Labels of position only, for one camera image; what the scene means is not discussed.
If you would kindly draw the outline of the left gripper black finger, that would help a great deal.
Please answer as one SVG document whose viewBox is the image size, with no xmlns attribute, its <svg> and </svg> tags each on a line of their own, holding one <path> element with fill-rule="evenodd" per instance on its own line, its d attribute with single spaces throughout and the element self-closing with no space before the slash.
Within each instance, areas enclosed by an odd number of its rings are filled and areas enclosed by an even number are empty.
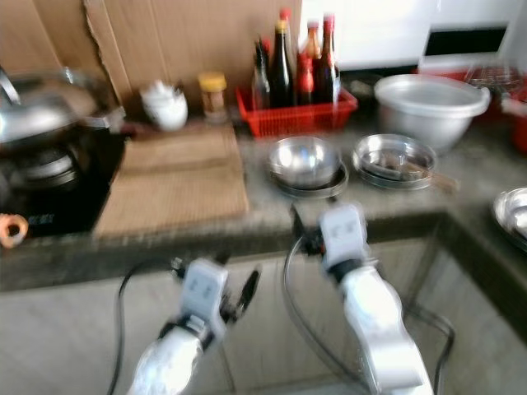
<svg viewBox="0 0 527 395">
<path fill-rule="evenodd" d="M 251 304 L 257 289 L 259 288 L 260 268 L 254 268 L 251 272 L 244 286 L 242 286 L 240 294 L 240 318 L 247 313 L 248 306 Z"/>
</svg>

